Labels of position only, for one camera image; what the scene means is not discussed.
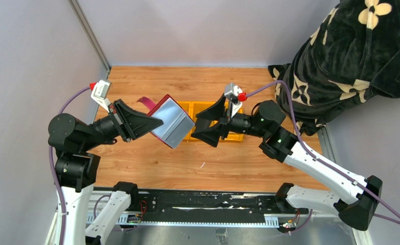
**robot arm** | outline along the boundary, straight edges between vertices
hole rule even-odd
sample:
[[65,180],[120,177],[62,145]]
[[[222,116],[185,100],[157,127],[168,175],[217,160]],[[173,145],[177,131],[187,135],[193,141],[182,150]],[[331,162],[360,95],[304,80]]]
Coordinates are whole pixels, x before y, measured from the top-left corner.
[[[318,159],[347,173],[377,195],[380,195],[382,188],[380,179],[375,176],[366,179],[351,173],[307,146],[316,156],[312,158],[302,147],[302,142],[298,142],[297,136],[281,127],[286,115],[274,101],[261,102],[252,115],[233,114],[224,107],[226,99],[230,97],[224,93],[214,105],[196,115],[196,129],[191,134],[192,137],[213,147],[217,147],[220,138],[226,138],[230,131],[261,137],[263,140],[259,148],[265,155],[308,173],[330,189],[330,191],[305,189],[284,183],[276,194],[282,202],[279,206],[327,212],[339,216],[343,222],[355,229],[368,229],[378,202],[358,187],[357,183],[350,182],[320,163]],[[240,101],[237,97],[239,96],[235,99],[233,95],[229,103],[238,105]],[[211,121],[217,123],[209,127]]]
[[64,244],[105,244],[120,214],[138,205],[137,185],[119,182],[101,215],[86,229],[87,205],[100,160],[87,151],[101,144],[115,144],[117,136],[130,142],[163,125],[162,120],[135,111],[122,100],[110,103],[106,98],[110,85],[101,80],[92,91],[92,98],[109,112],[106,117],[87,125],[62,113],[48,125],[48,143],[56,149],[55,170],[66,206],[66,213],[62,214],[59,200],[54,244],[59,242],[63,215],[66,219]]

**yellow tray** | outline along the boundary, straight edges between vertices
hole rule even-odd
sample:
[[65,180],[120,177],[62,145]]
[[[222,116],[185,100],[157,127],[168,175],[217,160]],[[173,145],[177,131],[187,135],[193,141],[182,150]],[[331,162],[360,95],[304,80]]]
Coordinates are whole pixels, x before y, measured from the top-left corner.
[[[208,109],[214,103],[215,102],[205,102],[205,101],[178,101],[178,104],[182,107],[182,109],[184,109],[188,113],[189,117],[191,117],[194,122],[197,121],[197,117],[195,117],[197,113]],[[211,126],[214,125],[215,123],[217,123],[217,121],[212,121]],[[196,138],[191,137],[191,133],[194,132],[194,130],[195,127],[192,128],[191,131],[189,131],[187,136],[185,136],[184,140],[198,140]],[[230,132],[229,136],[225,140],[242,141],[242,139],[243,139],[243,134],[235,134]]]

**cable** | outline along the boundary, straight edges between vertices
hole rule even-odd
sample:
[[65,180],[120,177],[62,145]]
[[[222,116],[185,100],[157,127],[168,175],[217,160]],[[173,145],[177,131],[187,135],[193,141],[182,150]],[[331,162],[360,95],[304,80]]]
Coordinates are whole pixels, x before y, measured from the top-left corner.
[[258,106],[260,106],[260,104],[261,104],[261,102],[257,103],[257,104],[253,107],[253,109],[251,110],[251,116],[253,115],[254,110],[255,110]]
[[254,91],[254,92],[247,93],[247,94],[246,94],[246,97],[247,97],[247,98],[248,98],[248,97],[251,97],[251,96],[253,96],[253,95],[254,95],[254,94],[256,94],[256,93],[259,93],[259,92],[261,92],[261,91],[263,91],[263,90],[267,89],[268,87],[270,87],[270,86],[272,86],[272,85],[275,85],[275,84],[277,84],[277,82],[278,82],[278,81],[275,81],[275,82],[272,82],[272,83],[266,84],[265,86],[263,86],[263,87],[261,87],[261,88],[257,89],[257,90],[256,90],[256,91]]
[[291,234],[293,234],[293,233],[295,233],[297,231],[302,230],[302,228],[305,227],[308,224],[308,221],[310,221],[312,215],[313,215],[313,210],[311,209],[310,213],[308,214],[308,217],[304,221],[304,223],[301,226],[297,227],[294,231],[289,231],[289,232],[286,232],[286,233],[279,233],[279,234],[277,234],[275,236],[266,237],[265,239],[271,240],[271,239],[275,239],[277,237],[281,237],[282,235],[291,235]]
[[[71,98],[69,98],[65,104],[63,104],[62,108],[58,114],[63,113],[66,107],[71,103],[75,98],[77,98],[81,93],[89,90],[90,87],[87,86],[77,93],[75,93]],[[56,186],[57,194],[59,195],[60,199],[60,208],[62,212],[62,221],[60,226],[60,238],[59,238],[59,245],[63,245],[63,240],[65,239],[65,228],[66,228],[66,204],[65,204],[65,197],[63,196],[62,187],[60,186],[59,179],[57,178],[56,170],[54,169],[54,159],[53,159],[53,147],[51,145],[48,146],[48,158],[50,162],[50,170],[52,172],[54,185]]]
[[[111,195],[103,195],[102,197],[98,198],[98,200],[96,200],[95,206],[93,207],[93,217],[96,218],[96,208],[98,207],[98,203],[101,201],[101,199],[103,198],[110,198]],[[112,231],[132,231],[137,227],[133,227],[133,228],[120,228],[120,229],[112,229]]]
[[373,214],[373,216],[374,216],[374,217],[378,217],[378,218],[382,218],[382,219],[386,219],[387,221],[391,221],[391,222],[394,222],[394,223],[400,225],[400,221],[395,220],[395,219],[393,219],[393,218],[390,218],[390,217],[387,217],[387,216],[384,216],[384,215],[381,215],[381,214],[376,214],[376,213]]
[[[253,96],[254,94],[256,94],[256,93],[258,93],[258,92],[260,92],[260,91],[262,91],[262,90],[264,90],[264,89],[266,89],[266,88],[268,88],[268,87],[270,87],[270,86],[272,86],[272,85],[275,85],[275,84],[277,84],[277,83],[281,83],[281,84],[284,86],[284,88],[286,89],[287,100],[288,100],[288,102],[289,102],[289,108],[290,108],[290,117],[291,117],[291,120],[292,120],[292,123],[293,123],[293,127],[294,127],[294,129],[295,129],[295,131],[296,131],[296,136],[297,136],[297,138],[298,138],[298,141],[301,143],[302,148],[303,148],[312,158],[316,159],[315,154],[312,153],[312,152],[306,147],[304,140],[302,140],[302,138],[301,138],[301,133],[300,133],[299,130],[297,129],[296,120],[295,120],[295,115],[294,115],[294,111],[293,111],[293,102],[292,102],[292,99],[291,99],[290,90],[289,90],[289,87],[287,86],[287,84],[286,84],[284,81],[282,81],[282,80],[277,80],[277,81],[271,82],[271,83],[269,83],[269,84],[263,86],[262,88],[257,89],[256,91],[247,94],[246,97]],[[342,175],[343,177],[345,177],[346,179],[348,179],[348,180],[351,181],[352,183],[356,181],[356,180],[353,179],[352,177],[348,176],[347,174],[345,174],[345,173],[342,172],[341,170],[339,170],[339,169],[337,169],[336,167],[330,165],[329,163],[323,161],[322,159],[316,159],[316,160],[319,161],[320,163],[322,163],[323,165],[329,167],[330,169],[334,170],[335,172],[339,173],[340,175]],[[391,206],[389,206],[385,201],[383,201],[380,197],[378,197],[376,194],[374,194],[371,190],[369,190],[368,188],[366,188],[365,186],[363,186],[362,184],[360,184],[360,183],[357,182],[357,181],[356,181],[356,183],[357,183],[357,186],[358,186],[359,188],[363,189],[365,192],[367,192],[368,194],[370,194],[370,196],[372,196],[374,199],[376,199],[379,203],[381,203],[383,206],[385,206],[389,211],[391,211],[395,216],[397,216],[397,217],[400,219],[400,214],[399,214],[395,209],[393,209]],[[388,218],[388,219],[386,219],[386,220],[392,221],[392,222],[397,223],[397,224],[400,224],[400,221],[397,221],[397,220],[392,219],[392,218]]]
[[141,213],[140,219],[141,219],[141,221],[143,221],[143,204],[141,202],[139,204],[140,204],[140,213]]
[[301,218],[301,214],[297,217],[296,225],[299,224],[299,219]]
[[296,213],[295,218],[289,220],[288,222],[290,223],[290,222],[294,221],[295,219],[297,219],[299,217],[299,215],[300,215],[300,212],[299,212],[299,209],[297,209],[297,213]]
[[93,217],[96,218],[96,208],[98,207],[98,203],[101,201],[101,199],[103,198],[110,198],[110,195],[104,195],[100,198],[98,198],[98,200],[96,200],[95,206],[93,207]]
[[145,200],[141,200],[141,202],[144,203],[144,211],[142,212],[142,214],[145,214],[147,210],[147,202]]

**metal frame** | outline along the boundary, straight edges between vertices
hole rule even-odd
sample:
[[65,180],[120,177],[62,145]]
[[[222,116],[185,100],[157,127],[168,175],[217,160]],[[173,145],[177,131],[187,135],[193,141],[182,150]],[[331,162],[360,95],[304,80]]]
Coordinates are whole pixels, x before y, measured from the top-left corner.
[[109,74],[111,70],[110,63],[108,62],[104,54],[104,51],[99,45],[98,40],[96,39],[95,34],[93,33],[92,28],[90,27],[89,22],[87,21],[87,18],[84,15],[79,2],[77,0],[68,0],[68,2],[71,5],[72,10],[74,11],[74,14],[77,16],[77,19],[81,24],[81,27],[83,28],[84,32],[89,38],[89,41],[92,44],[92,47],[95,50],[96,54],[98,55],[99,60],[107,70],[107,73]]
[[[199,223],[199,222],[158,222],[158,221],[142,221],[140,224],[137,222],[129,222],[129,214],[134,212],[124,211],[118,218],[116,225],[130,225],[130,226],[179,226],[179,227],[239,227],[239,228],[279,228],[278,217],[265,214],[264,223]],[[87,213],[86,224],[91,224],[95,221],[93,212]]]
[[322,149],[322,155],[329,160],[335,162],[336,164],[340,165],[337,162],[334,154],[334,148],[332,147],[331,140],[329,139],[328,130],[326,127],[322,127],[318,132],[317,135],[319,137],[320,147]]
[[47,238],[45,239],[44,245],[54,245],[53,240],[56,235],[56,221],[57,221],[57,212],[53,215],[53,220],[50,225],[50,229],[48,230]]
[[[104,194],[110,194],[111,193],[111,188],[103,188],[103,187],[97,187],[99,190],[94,190],[92,192],[92,195],[89,199],[88,203],[88,217],[87,217],[87,223],[91,223],[91,221],[94,221],[93,219],[93,208],[95,206],[96,200],[101,197]],[[263,193],[248,193],[247,195],[243,196],[252,196],[252,195],[264,195]],[[109,200],[104,199],[103,201],[99,202],[97,211],[102,212],[101,209],[106,206]],[[128,214],[133,215],[138,213],[138,211],[124,211],[123,214],[120,216],[119,220],[117,220],[117,224],[119,225],[127,225],[126,223],[126,216]],[[182,223],[176,223],[176,222],[143,222],[142,225],[147,226],[147,227],[159,227],[159,226],[178,226],[178,227],[225,227],[225,228],[231,228],[231,227],[241,227],[241,228],[270,228],[274,229],[276,227],[277,219],[280,219],[280,221],[286,221],[286,219],[290,217],[294,217],[294,214],[264,214],[265,216],[265,221],[266,223],[252,223],[252,224],[241,224],[241,223],[210,223],[210,224],[197,224],[197,223],[189,223],[189,222],[182,222]],[[302,214],[301,218],[306,218],[308,215],[307,214]],[[325,213],[318,213],[314,212],[313,213],[313,218],[332,218],[335,217],[330,214],[325,214]],[[54,245],[54,243],[51,243],[49,241],[53,240],[55,237],[55,225],[52,225],[49,233],[48,233],[48,238],[46,241],[46,245]],[[368,232],[360,232],[360,231],[353,231],[353,237],[356,241],[357,245],[363,245],[363,244],[370,244],[370,243],[365,243],[365,242],[370,242],[369,239],[369,233]]]
[[369,231],[352,230],[357,245],[373,245]]

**red connector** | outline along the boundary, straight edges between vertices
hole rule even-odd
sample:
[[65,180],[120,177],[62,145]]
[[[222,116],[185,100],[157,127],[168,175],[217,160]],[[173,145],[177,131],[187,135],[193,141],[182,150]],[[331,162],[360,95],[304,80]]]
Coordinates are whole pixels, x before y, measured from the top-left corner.
[[243,92],[243,93],[238,94],[238,100],[241,102],[246,101],[246,93]]
[[97,83],[91,83],[91,84],[89,84],[90,90],[93,90],[93,88],[95,87],[96,84],[97,84]]

